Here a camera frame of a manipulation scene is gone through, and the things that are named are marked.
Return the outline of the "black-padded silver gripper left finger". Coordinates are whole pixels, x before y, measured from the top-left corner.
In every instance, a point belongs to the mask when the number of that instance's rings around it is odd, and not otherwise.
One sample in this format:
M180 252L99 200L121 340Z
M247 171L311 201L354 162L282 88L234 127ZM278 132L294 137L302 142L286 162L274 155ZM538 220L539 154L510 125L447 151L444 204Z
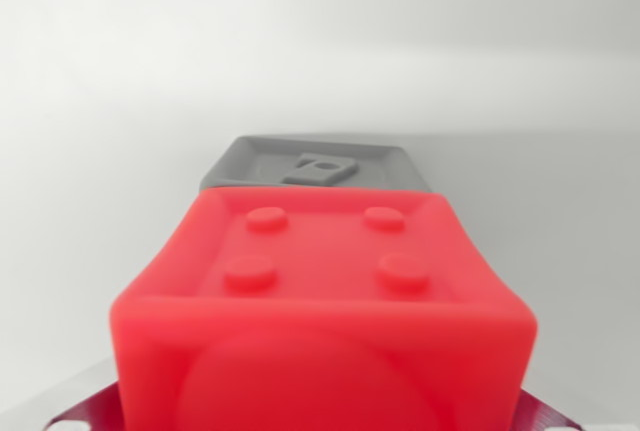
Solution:
M44 430L124 430L113 358L107 358L51 390Z

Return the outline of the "black-padded silver gripper right finger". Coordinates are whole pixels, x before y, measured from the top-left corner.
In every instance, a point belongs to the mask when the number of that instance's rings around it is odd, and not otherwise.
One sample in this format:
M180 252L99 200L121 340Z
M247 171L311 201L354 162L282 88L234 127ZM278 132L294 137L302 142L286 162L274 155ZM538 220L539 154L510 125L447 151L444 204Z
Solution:
M522 389L510 431L584 430L576 421Z

